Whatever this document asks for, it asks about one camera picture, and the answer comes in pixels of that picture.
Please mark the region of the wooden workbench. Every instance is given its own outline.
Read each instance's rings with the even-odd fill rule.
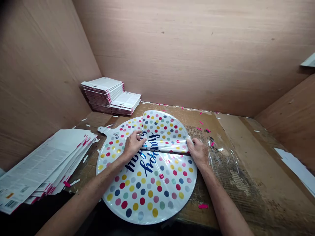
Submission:
[[[314,197],[273,149],[285,148],[255,120],[214,112],[202,111],[200,114],[199,110],[149,103],[140,103],[131,117],[92,112],[76,128],[91,130],[98,134],[100,141],[93,144],[87,160],[69,180],[69,183],[77,179],[80,182],[66,191],[80,191],[95,176],[97,149],[100,150],[106,140],[106,136],[97,131],[99,126],[112,124],[110,128],[115,128],[150,109],[166,110],[186,126],[192,138],[197,137],[208,146],[209,161],[216,176],[256,235],[308,235],[315,232]],[[215,145],[209,146],[209,141],[214,141]],[[199,209],[201,203],[208,204],[209,208]],[[190,200],[173,219],[219,229],[200,173]]]

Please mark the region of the forearm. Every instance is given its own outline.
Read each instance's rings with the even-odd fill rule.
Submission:
[[[206,183],[222,235],[253,235],[240,211],[235,206],[209,166],[199,168]]]
[[[129,157],[124,155],[123,153],[75,194],[46,222],[37,235],[74,235],[101,199],[114,177],[126,164]]]

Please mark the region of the round foil balloon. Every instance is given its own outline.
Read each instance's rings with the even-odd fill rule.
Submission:
[[[141,138],[147,138],[103,195],[112,212],[128,222],[149,225],[169,219],[184,207],[196,184],[197,167],[190,156],[181,154],[188,151],[189,136],[176,118],[150,110],[115,129],[98,130],[107,139],[96,174],[122,154],[126,138],[133,131],[141,130]]]

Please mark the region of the wooden wall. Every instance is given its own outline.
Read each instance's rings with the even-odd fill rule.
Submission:
[[[315,74],[255,119],[315,175]]]
[[[91,110],[79,84],[100,77],[71,1],[6,1],[0,14],[0,168],[9,170]]]
[[[73,0],[104,76],[144,101],[257,115],[315,51],[311,0]]]

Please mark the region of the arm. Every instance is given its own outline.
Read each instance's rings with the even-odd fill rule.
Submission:
[[[125,150],[110,166],[95,176],[83,189],[75,194],[38,231],[40,235],[74,235],[84,220],[101,199],[115,176],[125,164],[139,151],[146,139],[140,140],[134,131],[126,140]]]
[[[192,140],[195,145],[187,140],[188,149],[206,183],[222,235],[254,235],[209,166],[207,147],[196,138]]]

